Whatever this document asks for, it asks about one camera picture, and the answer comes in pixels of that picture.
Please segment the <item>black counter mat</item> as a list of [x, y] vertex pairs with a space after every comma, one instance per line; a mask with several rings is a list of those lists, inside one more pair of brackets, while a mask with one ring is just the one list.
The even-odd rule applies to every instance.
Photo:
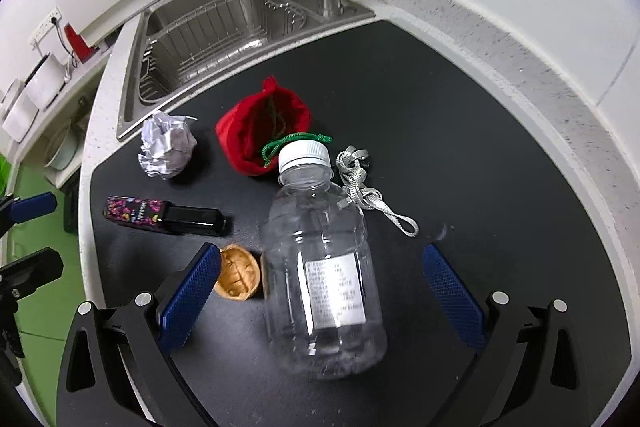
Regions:
[[[150, 178], [141, 143], [93, 171], [90, 208], [107, 306], [154, 293], [205, 243], [236, 244], [262, 269], [262, 236], [280, 190], [279, 167], [236, 172], [218, 120], [268, 77], [310, 109], [329, 135], [332, 180], [366, 221], [387, 348], [378, 364], [337, 379], [284, 369], [269, 347], [262, 280], [245, 301], [209, 295], [171, 360], [213, 426], [433, 426], [468, 368], [466, 347], [424, 277], [433, 244], [481, 305], [504, 291], [525, 306], [568, 304], [589, 390], [589, 423], [628, 369], [627, 317], [608, 254], [587, 211], [548, 154], [485, 89], [389, 22], [375, 22], [278, 54], [195, 95], [179, 113], [196, 144], [182, 173]], [[116, 225], [110, 196], [220, 210], [226, 236], [170, 235]]]

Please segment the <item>red cup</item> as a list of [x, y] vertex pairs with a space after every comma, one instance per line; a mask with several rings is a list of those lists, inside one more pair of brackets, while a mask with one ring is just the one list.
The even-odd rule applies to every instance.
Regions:
[[70, 24], [64, 26], [64, 35], [67, 42], [70, 44], [73, 52], [77, 56], [78, 60], [82, 64], [87, 63], [94, 54], [97, 54], [99, 49], [95, 46], [88, 46], [84, 38], [82, 38]]

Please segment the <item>clear plastic bottle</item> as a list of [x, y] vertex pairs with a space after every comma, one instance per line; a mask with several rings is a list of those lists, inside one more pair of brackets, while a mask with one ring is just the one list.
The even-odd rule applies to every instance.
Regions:
[[269, 347], [288, 372], [337, 379], [370, 369], [387, 348], [361, 209], [332, 180], [326, 146], [288, 143], [262, 236]]

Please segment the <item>stainless steel sink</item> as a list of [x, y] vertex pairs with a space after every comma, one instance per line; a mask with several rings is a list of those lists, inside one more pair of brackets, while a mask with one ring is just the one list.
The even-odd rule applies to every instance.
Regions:
[[142, 13], [128, 58], [116, 136], [124, 141], [157, 109], [291, 43], [368, 20], [344, 0], [324, 18], [317, 0], [160, 0]]

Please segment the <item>red drawstring pouch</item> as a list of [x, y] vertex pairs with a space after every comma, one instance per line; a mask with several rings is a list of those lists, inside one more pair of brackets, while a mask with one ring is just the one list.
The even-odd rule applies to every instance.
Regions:
[[288, 143], [332, 142], [329, 135], [311, 133], [311, 121], [303, 100], [270, 76], [262, 82], [262, 90], [242, 98], [218, 120], [215, 132], [236, 172], [263, 176], [278, 167], [278, 153]]

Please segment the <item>black floral wrapper packet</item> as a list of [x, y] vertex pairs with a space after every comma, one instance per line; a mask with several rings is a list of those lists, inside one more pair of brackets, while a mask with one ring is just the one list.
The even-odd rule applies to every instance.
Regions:
[[175, 205], [168, 200], [110, 196], [103, 216], [116, 225], [170, 235], [226, 236], [232, 220], [214, 208]]

